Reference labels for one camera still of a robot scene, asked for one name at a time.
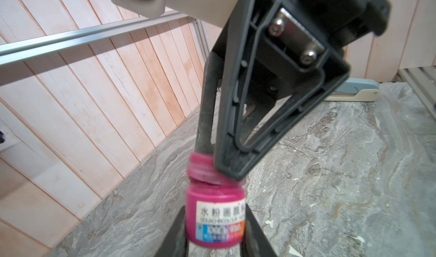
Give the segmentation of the magenta paint jar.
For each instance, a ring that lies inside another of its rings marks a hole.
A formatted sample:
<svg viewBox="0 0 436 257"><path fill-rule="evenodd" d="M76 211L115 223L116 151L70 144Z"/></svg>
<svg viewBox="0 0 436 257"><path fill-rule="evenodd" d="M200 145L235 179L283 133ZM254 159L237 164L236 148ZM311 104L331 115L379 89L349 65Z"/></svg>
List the magenta paint jar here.
<svg viewBox="0 0 436 257"><path fill-rule="evenodd" d="M242 186L191 181L186 190L185 212L186 235L196 245L223 249L242 242L246 221Z"/></svg>

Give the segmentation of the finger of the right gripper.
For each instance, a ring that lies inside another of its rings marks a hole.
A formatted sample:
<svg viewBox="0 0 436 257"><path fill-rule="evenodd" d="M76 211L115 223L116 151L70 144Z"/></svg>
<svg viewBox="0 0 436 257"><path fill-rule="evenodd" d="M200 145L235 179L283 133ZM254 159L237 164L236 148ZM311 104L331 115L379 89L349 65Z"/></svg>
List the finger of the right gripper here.
<svg viewBox="0 0 436 257"><path fill-rule="evenodd" d="M230 85L223 80L224 75L214 163L220 173L237 181L242 180L290 129L342 84L330 93L321 90L280 100L269 97L237 100L224 94L223 90Z"/></svg>
<svg viewBox="0 0 436 257"><path fill-rule="evenodd" d="M211 142L213 117L219 82L223 78L223 70L223 58L211 51L204 68L202 98L195 141L195 152L197 153L213 154L213 144Z"/></svg>

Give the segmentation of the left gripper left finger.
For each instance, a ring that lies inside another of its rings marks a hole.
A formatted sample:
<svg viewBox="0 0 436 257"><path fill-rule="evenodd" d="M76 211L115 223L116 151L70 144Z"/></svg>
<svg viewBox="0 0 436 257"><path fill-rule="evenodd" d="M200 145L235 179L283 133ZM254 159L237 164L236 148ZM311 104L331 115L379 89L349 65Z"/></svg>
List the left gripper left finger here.
<svg viewBox="0 0 436 257"><path fill-rule="evenodd" d="M188 257L188 239L185 228L186 211L183 206L173 221L154 257Z"/></svg>

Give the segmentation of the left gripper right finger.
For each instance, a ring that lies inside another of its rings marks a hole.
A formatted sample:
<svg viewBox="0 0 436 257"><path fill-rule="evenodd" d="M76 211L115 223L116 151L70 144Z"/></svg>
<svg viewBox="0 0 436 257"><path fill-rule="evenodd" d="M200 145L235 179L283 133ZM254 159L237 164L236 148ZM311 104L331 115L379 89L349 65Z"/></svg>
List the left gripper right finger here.
<svg viewBox="0 0 436 257"><path fill-rule="evenodd" d="M277 257L248 204L246 204L243 257Z"/></svg>

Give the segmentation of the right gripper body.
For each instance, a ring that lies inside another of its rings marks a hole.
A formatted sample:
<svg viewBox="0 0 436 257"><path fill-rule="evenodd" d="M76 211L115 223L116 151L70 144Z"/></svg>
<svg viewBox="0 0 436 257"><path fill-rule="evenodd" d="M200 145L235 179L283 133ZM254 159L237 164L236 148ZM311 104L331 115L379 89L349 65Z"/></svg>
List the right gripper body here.
<svg viewBox="0 0 436 257"><path fill-rule="evenodd" d="M212 51L224 94L280 100L330 93L350 72L343 47L388 26L389 0L237 0Z"/></svg>

